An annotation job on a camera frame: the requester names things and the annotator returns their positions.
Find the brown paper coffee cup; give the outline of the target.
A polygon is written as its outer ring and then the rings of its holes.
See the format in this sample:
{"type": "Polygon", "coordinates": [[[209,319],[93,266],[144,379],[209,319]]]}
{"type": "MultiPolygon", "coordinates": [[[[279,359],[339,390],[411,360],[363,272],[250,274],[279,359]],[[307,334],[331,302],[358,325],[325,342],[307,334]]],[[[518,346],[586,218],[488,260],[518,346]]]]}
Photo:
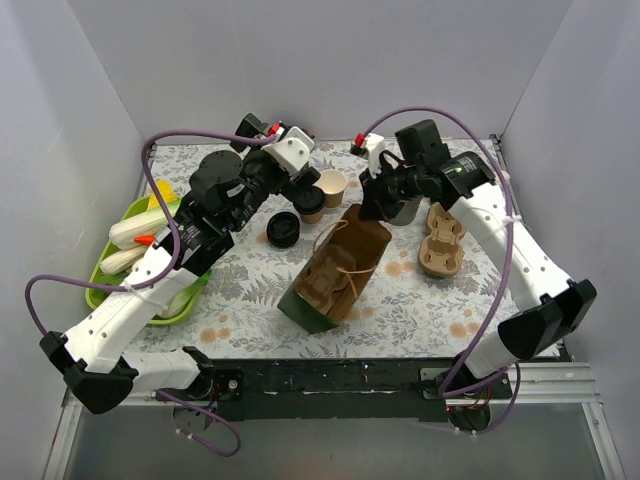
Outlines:
{"type": "Polygon", "coordinates": [[[324,209],[319,209],[314,212],[299,211],[299,215],[301,221],[305,224],[318,224],[324,216],[324,209]]]}

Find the dark green paper bag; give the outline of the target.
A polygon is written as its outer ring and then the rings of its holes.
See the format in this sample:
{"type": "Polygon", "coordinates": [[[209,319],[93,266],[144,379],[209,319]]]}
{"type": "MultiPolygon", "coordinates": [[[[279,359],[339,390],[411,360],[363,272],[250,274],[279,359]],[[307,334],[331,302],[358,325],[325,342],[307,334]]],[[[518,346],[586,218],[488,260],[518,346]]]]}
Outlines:
{"type": "Polygon", "coordinates": [[[338,327],[373,276],[392,239],[378,221],[359,219],[361,206],[351,205],[319,234],[311,256],[277,304],[309,334],[338,327]]]}

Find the brown cardboard cup carrier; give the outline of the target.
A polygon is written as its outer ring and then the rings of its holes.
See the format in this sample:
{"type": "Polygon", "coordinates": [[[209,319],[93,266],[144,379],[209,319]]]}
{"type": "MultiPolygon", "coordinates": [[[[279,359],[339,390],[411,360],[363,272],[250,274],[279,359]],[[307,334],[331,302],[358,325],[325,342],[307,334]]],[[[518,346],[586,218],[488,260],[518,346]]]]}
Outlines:
{"type": "Polygon", "coordinates": [[[439,203],[430,206],[425,225],[428,235],[421,242],[418,265],[429,275],[440,278],[454,276],[463,263],[461,240],[466,228],[439,203]]]}

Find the black coffee cup lid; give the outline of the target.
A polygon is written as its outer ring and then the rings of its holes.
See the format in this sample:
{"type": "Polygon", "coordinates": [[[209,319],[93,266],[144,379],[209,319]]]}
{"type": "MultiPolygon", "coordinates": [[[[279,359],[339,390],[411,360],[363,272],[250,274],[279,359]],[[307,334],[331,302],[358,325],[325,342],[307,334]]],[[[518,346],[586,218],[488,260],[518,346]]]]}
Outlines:
{"type": "Polygon", "coordinates": [[[302,192],[294,201],[295,210],[302,215],[313,215],[321,212],[326,203],[324,191],[313,185],[309,190],[302,192]]]}

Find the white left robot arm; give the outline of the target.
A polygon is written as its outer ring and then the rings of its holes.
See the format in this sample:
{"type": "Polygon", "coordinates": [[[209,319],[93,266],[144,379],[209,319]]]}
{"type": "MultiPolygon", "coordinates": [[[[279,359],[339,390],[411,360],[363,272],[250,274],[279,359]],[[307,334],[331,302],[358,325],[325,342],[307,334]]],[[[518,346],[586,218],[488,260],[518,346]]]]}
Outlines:
{"type": "Polygon", "coordinates": [[[194,284],[234,245],[272,195],[296,200],[318,180],[309,160],[315,148],[304,129],[270,126],[248,114],[230,147],[206,156],[189,191],[138,265],[85,319],[64,333],[49,331],[39,345],[71,393],[102,414],[137,391],[171,389],[200,400],[213,391],[215,368],[195,347],[134,354],[126,348],[149,321],[194,284]]]}

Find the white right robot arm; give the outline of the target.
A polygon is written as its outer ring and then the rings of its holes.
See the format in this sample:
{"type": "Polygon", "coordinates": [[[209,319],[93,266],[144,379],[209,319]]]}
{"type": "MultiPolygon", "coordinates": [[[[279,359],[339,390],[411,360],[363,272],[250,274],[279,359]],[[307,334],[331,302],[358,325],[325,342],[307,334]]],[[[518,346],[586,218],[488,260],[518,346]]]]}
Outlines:
{"type": "Polygon", "coordinates": [[[450,154],[432,120],[395,134],[402,157],[388,162],[383,137],[356,136],[352,154],[367,160],[359,180],[362,221],[392,221],[415,199],[427,198],[460,221],[502,274],[497,297],[510,292],[518,312],[496,332],[478,332],[454,366],[435,380],[442,397],[475,397],[498,372],[530,360],[580,325],[597,292],[575,281],[541,249],[513,212],[497,172],[474,152],[450,154]]]}

